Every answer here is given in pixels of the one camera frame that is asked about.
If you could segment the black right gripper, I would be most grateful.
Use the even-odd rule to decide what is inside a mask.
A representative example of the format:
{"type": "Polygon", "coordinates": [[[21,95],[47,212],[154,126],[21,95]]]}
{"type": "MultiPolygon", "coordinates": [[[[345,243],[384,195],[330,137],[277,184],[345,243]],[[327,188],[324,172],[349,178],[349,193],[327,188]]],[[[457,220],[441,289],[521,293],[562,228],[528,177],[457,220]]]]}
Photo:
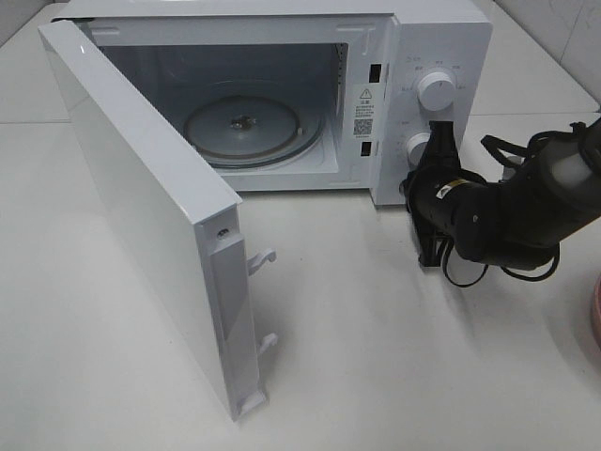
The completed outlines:
{"type": "Polygon", "coordinates": [[[485,208],[486,182],[461,162],[452,121],[432,120],[419,169],[404,182],[408,211],[418,243],[418,261],[439,268],[447,235],[477,224],[485,208]]]}

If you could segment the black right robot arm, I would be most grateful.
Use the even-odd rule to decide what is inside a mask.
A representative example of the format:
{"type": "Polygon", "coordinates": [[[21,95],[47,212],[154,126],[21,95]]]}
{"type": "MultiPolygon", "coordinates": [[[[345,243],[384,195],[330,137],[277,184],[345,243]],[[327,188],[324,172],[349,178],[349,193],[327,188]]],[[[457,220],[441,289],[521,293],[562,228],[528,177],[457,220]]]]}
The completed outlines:
{"type": "Polygon", "coordinates": [[[557,255],[560,243],[600,216],[600,124],[535,134],[521,147],[487,135],[481,143],[513,169],[489,182],[462,167],[454,125],[433,121],[424,153],[403,191],[425,266],[438,262],[438,241],[464,259],[531,271],[557,255]]]}

